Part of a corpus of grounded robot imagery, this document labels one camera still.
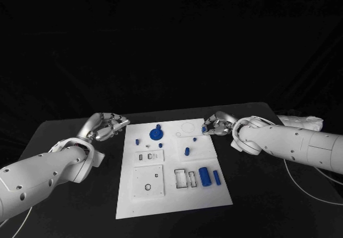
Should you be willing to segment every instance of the circular hole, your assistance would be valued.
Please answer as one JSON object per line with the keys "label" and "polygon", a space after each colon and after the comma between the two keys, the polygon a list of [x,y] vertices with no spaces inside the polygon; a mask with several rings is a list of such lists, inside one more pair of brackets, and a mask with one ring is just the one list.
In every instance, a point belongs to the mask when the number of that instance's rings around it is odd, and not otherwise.
{"label": "circular hole", "polygon": [[20,194],[20,200],[23,201],[24,198],[26,198],[26,193],[23,192],[23,193]]}

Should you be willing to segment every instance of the puzzle board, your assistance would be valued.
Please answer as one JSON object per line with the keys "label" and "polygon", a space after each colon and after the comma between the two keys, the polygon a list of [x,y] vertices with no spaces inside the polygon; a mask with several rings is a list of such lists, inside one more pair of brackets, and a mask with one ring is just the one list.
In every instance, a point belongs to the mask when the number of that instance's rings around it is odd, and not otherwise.
{"label": "puzzle board", "polygon": [[[116,219],[232,205],[212,139],[201,135],[203,122],[203,119],[191,119],[127,125]],[[154,141],[150,131],[157,124],[164,135]],[[201,167],[207,168],[212,181],[206,187],[199,175]],[[213,170],[220,185],[216,185]]]}

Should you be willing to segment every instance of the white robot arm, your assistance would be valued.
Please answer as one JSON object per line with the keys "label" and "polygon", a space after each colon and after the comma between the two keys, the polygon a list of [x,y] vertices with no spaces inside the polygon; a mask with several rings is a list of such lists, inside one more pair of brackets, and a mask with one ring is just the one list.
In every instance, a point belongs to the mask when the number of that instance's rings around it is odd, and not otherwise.
{"label": "white robot arm", "polygon": [[238,119],[216,112],[201,125],[204,135],[226,135],[232,132],[230,146],[252,155],[261,150],[268,154],[320,169],[343,174],[343,136],[275,125],[250,116]]}
{"label": "white robot arm", "polygon": [[121,115],[95,113],[75,138],[59,141],[47,153],[0,169],[0,222],[44,200],[59,184],[85,180],[105,156],[93,149],[92,140],[106,140],[128,124]]}

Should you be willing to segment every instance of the white cable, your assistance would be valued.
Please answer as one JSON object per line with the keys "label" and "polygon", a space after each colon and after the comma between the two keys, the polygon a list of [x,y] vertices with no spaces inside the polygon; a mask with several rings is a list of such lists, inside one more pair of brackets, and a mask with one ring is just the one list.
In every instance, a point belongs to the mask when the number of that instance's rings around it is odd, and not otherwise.
{"label": "white cable", "polygon": [[27,213],[26,218],[24,218],[24,220],[23,220],[23,224],[24,224],[26,219],[27,219],[27,217],[29,217],[29,215],[30,215],[30,210],[29,210],[29,213]]}
{"label": "white cable", "polygon": [[343,182],[338,182],[337,180],[334,180],[330,176],[327,176],[320,170],[318,168],[314,167],[314,169],[336,183],[338,183],[340,185],[343,185]]}
{"label": "white cable", "polygon": [[314,196],[299,187],[299,185],[297,184],[297,182],[295,182],[295,180],[294,180],[294,178],[292,178],[292,176],[291,176],[289,170],[288,170],[288,166],[287,166],[287,163],[285,163],[285,159],[284,159],[284,165],[285,165],[285,169],[287,169],[287,172],[288,172],[288,174],[289,174],[291,180],[292,180],[292,182],[295,183],[295,185],[298,186],[298,188],[301,189],[301,191],[302,191],[310,197],[312,197],[314,199],[320,200],[321,202],[330,203],[330,204],[333,204],[333,205],[340,205],[340,206],[343,206],[343,203],[328,202],[328,201],[321,200],[320,198],[314,197]]}
{"label": "white cable", "polygon": [[[7,219],[7,220],[8,220],[8,219]],[[4,220],[4,222],[1,223],[0,228],[1,228],[1,226],[4,225],[4,223],[7,222],[7,220]]]}

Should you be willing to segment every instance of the black table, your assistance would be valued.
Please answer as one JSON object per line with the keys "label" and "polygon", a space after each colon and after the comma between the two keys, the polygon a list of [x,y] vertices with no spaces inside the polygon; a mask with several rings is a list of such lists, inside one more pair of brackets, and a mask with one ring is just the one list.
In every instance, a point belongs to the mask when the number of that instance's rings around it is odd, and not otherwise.
{"label": "black table", "polygon": [[[281,121],[265,103],[214,106],[124,115],[131,124],[204,118],[216,111],[239,117]],[[47,152],[54,143],[75,137],[86,119],[40,124],[20,159]],[[258,156],[230,147],[232,136],[212,136],[233,205],[115,219],[125,130],[103,142],[105,153],[82,183],[59,185],[31,208],[17,237],[343,237],[343,207],[308,197],[287,174],[284,160],[265,152]],[[294,179],[317,197],[343,203],[327,179],[312,167],[288,162]],[[10,219],[0,237],[11,237],[27,212]]]}

